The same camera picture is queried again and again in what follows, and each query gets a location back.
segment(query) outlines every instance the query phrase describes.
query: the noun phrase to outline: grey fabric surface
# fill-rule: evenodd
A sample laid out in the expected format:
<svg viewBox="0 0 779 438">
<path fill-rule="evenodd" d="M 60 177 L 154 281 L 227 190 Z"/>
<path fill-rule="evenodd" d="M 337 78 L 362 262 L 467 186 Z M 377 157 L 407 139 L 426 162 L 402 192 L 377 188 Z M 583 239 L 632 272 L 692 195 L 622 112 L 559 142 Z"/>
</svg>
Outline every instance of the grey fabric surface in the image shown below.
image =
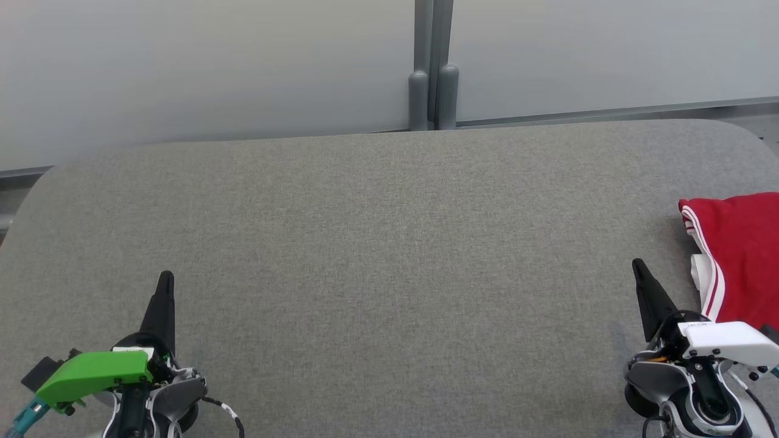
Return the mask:
<svg viewBox="0 0 779 438">
<path fill-rule="evenodd" d="M 630 260 L 697 308 L 677 201 L 767 190 L 766 146 L 701 120 L 171 144 L 57 167 L 0 249 L 0 420 L 42 356 L 136 330 L 169 269 L 179 362 L 247 436 L 639 436 L 622 397 L 644 346 Z M 100 429 L 109 410 L 89 405 L 29 436 Z M 200 412 L 188 436 L 237 436 Z"/>
</svg>

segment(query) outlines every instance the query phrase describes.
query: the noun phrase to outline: blue cable connector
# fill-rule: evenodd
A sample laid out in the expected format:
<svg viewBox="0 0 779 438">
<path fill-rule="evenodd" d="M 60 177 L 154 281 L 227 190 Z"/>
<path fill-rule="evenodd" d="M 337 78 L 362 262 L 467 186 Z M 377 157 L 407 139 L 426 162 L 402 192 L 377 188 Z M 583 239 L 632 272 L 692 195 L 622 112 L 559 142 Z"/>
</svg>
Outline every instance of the blue cable connector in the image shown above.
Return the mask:
<svg viewBox="0 0 779 438">
<path fill-rule="evenodd" d="M 22 438 L 30 427 L 42 419 L 51 407 L 45 401 L 35 397 L 24 410 L 13 420 L 13 427 L 5 433 L 4 438 Z"/>
</svg>

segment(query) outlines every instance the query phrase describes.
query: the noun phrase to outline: white wall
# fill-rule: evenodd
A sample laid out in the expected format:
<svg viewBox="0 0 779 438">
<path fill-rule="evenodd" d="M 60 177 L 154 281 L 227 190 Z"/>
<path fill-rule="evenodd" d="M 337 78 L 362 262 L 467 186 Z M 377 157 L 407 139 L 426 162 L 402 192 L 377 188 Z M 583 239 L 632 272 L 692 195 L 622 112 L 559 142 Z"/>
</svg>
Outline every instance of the white wall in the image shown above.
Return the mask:
<svg viewBox="0 0 779 438">
<path fill-rule="evenodd" d="M 458 120 L 779 96 L 775 0 L 455 0 Z"/>
<path fill-rule="evenodd" d="M 0 171 L 407 128 L 412 0 L 3 0 Z"/>
</svg>

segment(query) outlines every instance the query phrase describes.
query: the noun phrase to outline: red cloth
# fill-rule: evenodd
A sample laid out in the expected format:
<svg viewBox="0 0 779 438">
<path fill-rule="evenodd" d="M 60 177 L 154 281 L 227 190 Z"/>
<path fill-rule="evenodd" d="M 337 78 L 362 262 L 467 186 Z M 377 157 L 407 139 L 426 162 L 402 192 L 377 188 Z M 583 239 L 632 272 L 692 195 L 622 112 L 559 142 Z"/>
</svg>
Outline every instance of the red cloth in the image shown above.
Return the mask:
<svg viewBox="0 0 779 438">
<path fill-rule="evenodd" d="M 679 211 L 711 262 L 703 313 L 779 329 L 779 193 L 680 200 Z"/>
</svg>

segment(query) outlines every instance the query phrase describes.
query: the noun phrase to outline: black cable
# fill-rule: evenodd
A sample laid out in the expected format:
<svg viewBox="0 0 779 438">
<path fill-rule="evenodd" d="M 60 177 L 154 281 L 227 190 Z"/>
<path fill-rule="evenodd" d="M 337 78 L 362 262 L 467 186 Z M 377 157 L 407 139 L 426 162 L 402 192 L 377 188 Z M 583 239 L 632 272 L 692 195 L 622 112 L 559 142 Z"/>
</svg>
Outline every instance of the black cable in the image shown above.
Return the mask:
<svg viewBox="0 0 779 438">
<path fill-rule="evenodd" d="M 647 429 L 649 428 L 650 422 L 656 422 L 656 421 L 666 421 L 667 419 L 662 415 L 655 415 L 654 417 L 649 417 L 643 421 L 643 429 L 641 429 L 641 438 L 647 438 Z"/>
<path fill-rule="evenodd" d="M 203 401 L 207 401 L 208 403 L 215 404 L 216 406 L 219 406 L 220 408 L 224 409 L 230 416 L 235 419 L 235 425 L 238 427 L 238 438 L 245 438 L 245 432 L 243 429 L 243 423 L 241 422 L 241 419 L 238 417 L 238 415 L 235 413 L 235 411 L 232 410 L 230 406 L 227 406 L 226 404 L 222 403 L 221 401 L 218 401 L 211 397 L 203 396 L 200 398 Z"/>
<path fill-rule="evenodd" d="M 757 398 L 755 394 L 752 393 L 751 390 L 745 390 L 746 393 L 749 395 L 749 398 L 752 399 L 752 401 L 757 404 L 757 407 L 760 408 L 760 411 L 763 413 L 763 416 L 766 417 L 766 422 L 768 423 L 768 427 L 771 429 L 771 434 L 774 436 L 774 438 L 777 438 L 777 428 L 774 426 L 774 420 L 771 419 L 771 416 L 768 415 L 768 411 L 766 410 L 766 407 L 763 406 L 763 403 L 760 402 L 760 399 Z"/>
</svg>

